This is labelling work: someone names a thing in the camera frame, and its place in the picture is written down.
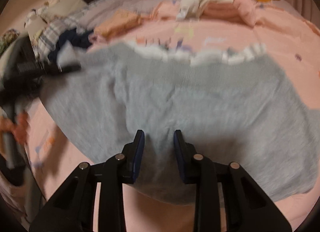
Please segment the plaid cloth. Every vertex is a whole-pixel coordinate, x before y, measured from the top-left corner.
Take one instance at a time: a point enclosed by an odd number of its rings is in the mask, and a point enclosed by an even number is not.
[[[95,0],[90,3],[88,6],[80,9],[79,11],[72,13],[68,17],[62,19],[56,19],[52,21],[48,27],[44,30],[42,35],[38,40],[38,53],[40,60],[47,60],[48,54],[55,50],[56,43],[59,39],[59,36],[69,29],[77,29],[77,33],[81,34],[86,31],[85,28],[79,25],[79,20],[85,15],[87,11],[91,8],[96,7],[103,0]]]

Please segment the metal pivot screw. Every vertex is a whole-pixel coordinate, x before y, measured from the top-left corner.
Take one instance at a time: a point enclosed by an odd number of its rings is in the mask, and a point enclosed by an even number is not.
[[[235,169],[235,170],[240,168],[240,164],[236,162],[231,163],[230,166],[232,169]]]
[[[203,159],[203,155],[201,155],[201,154],[195,154],[195,155],[193,156],[193,158],[194,158],[195,160],[197,160],[197,161],[201,161],[201,160]]]
[[[120,160],[123,160],[123,159],[125,158],[125,156],[124,156],[124,154],[117,154],[117,155],[115,156],[115,158],[116,158],[118,161],[120,161]]]
[[[84,170],[84,169],[88,168],[88,166],[89,166],[89,164],[86,163],[86,162],[83,162],[83,163],[80,163],[80,164],[79,164],[79,168],[80,168],[81,170]]]

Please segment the navy blue cloth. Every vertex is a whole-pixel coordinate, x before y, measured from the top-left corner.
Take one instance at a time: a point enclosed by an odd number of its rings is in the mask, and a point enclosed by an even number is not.
[[[49,53],[48,59],[50,62],[57,63],[58,52],[62,48],[62,46],[66,43],[66,41],[70,41],[71,45],[74,47],[80,47],[84,49],[88,49],[92,43],[89,42],[89,34],[93,33],[93,30],[86,31],[83,34],[77,34],[76,28],[71,30],[66,30],[63,32],[56,43],[56,48],[52,52]]]

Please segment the gray cloth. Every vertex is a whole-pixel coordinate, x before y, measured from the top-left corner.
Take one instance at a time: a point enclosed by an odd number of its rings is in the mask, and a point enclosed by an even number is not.
[[[74,61],[69,52],[60,61]],[[146,143],[134,185],[140,192],[164,202],[194,202],[195,187],[178,175],[176,129],[213,161],[239,162],[274,201],[314,186],[320,115],[301,102],[268,55],[234,66],[190,66],[143,58],[121,43],[76,60],[82,72],[50,80],[42,102],[94,163],[121,152],[142,129]]]

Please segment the pink folded cloth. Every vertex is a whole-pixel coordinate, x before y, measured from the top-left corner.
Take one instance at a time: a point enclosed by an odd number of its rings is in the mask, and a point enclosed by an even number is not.
[[[88,39],[89,39],[89,42],[91,42],[92,44],[99,44],[99,43],[108,44],[108,41],[103,36],[96,33],[91,33],[88,36]]]
[[[179,13],[179,2],[162,1],[154,9],[151,15],[153,20],[175,20]]]
[[[255,3],[252,0],[234,0],[233,3],[207,2],[200,10],[202,19],[219,19],[232,23],[256,24]]]

